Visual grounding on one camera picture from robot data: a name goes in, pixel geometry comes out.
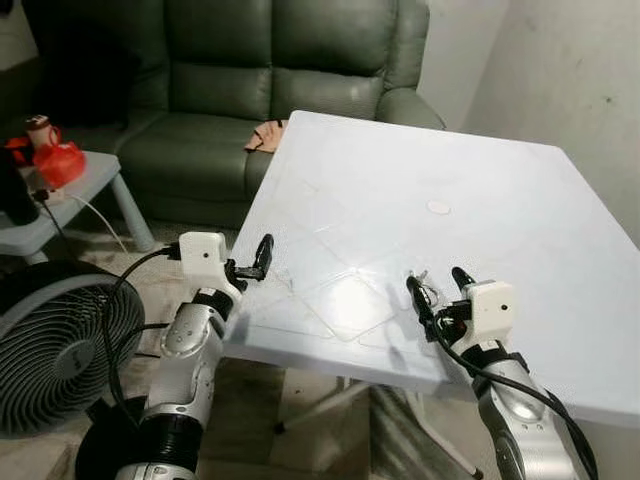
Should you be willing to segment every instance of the fan grille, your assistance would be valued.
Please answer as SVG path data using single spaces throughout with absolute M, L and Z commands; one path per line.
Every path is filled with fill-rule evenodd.
M 33 308 L 0 336 L 0 432 L 28 436 L 67 421 L 103 393 L 108 363 L 100 312 L 115 277 L 72 288 Z M 109 313 L 109 334 L 118 345 L 144 321 L 136 291 L 125 283 Z M 139 340 L 123 348 L 120 364 Z

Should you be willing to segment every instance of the table top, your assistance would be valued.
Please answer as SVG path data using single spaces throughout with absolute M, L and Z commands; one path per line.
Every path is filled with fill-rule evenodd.
M 115 155 L 98 152 L 84 152 L 87 165 L 81 177 L 63 187 L 66 194 L 75 195 L 90 201 L 120 171 Z M 50 206 L 51 213 L 60 226 L 64 226 L 75 217 L 84 205 L 73 198 Z M 40 217 L 19 227 L 10 226 L 4 212 L 0 212 L 0 254 L 30 255 L 40 250 L 56 234 L 55 225 L 46 212 L 40 209 Z
M 275 238 L 226 353 L 470 398 L 405 287 L 516 289 L 509 348 L 578 418 L 640 427 L 640 254 L 562 150 L 295 112 L 232 252 Z

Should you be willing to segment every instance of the brown cloth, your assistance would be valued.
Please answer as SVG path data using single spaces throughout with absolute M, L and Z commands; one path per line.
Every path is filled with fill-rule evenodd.
M 264 122 L 253 131 L 249 143 L 244 149 L 249 152 L 259 150 L 261 152 L 273 153 L 280 145 L 284 130 L 287 128 L 288 120 L 270 120 Z

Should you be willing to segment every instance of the green leather sofa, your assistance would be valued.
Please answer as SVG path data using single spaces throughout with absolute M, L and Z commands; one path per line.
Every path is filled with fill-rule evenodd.
M 293 110 L 444 128 L 415 93 L 429 21 L 424 0 L 23 4 L 41 54 L 60 18 L 81 15 L 140 56 L 129 126 L 63 136 L 118 155 L 152 218 L 239 227 L 271 160 L 243 146 L 259 123 Z M 29 112 L 38 63 L 0 74 L 0 133 Z

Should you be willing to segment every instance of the red bag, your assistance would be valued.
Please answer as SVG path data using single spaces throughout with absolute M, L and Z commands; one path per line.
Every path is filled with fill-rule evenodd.
M 59 143 L 60 132 L 51 129 L 51 145 L 42 145 L 33 156 L 33 164 L 53 188 L 60 188 L 80 177 L 87 159 L 75 143 Z

